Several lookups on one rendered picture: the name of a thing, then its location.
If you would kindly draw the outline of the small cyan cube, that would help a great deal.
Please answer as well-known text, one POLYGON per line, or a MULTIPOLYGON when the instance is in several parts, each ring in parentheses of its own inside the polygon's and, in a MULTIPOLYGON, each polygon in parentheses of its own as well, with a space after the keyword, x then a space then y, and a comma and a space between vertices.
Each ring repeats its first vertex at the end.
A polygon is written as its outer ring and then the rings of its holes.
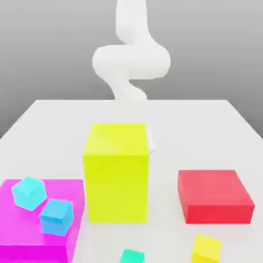
POLYGON ((44 181, 26 177, 12 187, 13 199, 16 206, 34 211, 45 199, 44 181))

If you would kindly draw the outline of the small yellow cube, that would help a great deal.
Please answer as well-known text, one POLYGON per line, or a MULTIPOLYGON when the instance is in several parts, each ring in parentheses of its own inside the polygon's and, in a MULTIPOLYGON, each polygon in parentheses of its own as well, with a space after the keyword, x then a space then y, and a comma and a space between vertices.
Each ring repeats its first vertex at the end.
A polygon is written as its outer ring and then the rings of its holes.
POLYGON ((197 234, 192 251, 191 263, 219 263, 221 241, 197 234))

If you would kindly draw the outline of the large red box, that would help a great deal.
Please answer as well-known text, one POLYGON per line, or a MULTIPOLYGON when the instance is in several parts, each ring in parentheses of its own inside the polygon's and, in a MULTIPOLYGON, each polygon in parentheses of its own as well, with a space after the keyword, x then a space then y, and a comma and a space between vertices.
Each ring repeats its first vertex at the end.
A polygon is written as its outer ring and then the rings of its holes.
POLYGON ((255 204, 234 170, 179 170, 187 224, 249 224, 255 204))

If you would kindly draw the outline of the small blue cube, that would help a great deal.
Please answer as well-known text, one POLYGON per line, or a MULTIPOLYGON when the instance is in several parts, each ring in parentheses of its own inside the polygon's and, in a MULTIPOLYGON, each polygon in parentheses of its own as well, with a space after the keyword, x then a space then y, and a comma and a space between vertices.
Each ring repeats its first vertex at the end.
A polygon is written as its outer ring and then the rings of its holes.
POLYGON ((74 220, 72 202, 49 199, 39 218, 44 234, 66 236, 74 220))

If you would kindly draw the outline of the small teal cube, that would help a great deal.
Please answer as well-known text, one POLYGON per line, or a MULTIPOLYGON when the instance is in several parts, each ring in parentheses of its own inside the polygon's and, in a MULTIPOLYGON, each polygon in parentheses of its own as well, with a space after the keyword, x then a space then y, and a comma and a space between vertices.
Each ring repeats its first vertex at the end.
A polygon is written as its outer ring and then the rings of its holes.
POLYGON ((144 263, 144 253, 124 249, 119 263, 144 263))

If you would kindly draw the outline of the large yellow box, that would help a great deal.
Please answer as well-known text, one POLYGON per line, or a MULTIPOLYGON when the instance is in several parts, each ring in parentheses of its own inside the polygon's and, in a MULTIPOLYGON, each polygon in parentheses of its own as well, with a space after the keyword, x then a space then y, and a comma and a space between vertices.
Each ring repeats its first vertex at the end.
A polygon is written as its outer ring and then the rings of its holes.
POLYGON ((149 151, 144 123, 94 123, 83 152, 88 220, 147 221, 149 151))

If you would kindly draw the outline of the large magenta box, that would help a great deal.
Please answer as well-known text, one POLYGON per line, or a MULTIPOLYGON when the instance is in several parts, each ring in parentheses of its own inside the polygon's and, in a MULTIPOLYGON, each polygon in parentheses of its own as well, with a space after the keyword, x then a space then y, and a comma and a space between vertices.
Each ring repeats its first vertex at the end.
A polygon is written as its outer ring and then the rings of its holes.
POLYGON ((39 214, 46 203, 34 211, 17 207, 12 187, 17 179, 6 179, 0 186, 0 263, 72 263, 85 207, 81 179, 45 179, 49 199, 72 203, 74 220, 66 236, 44 234, 39 214))

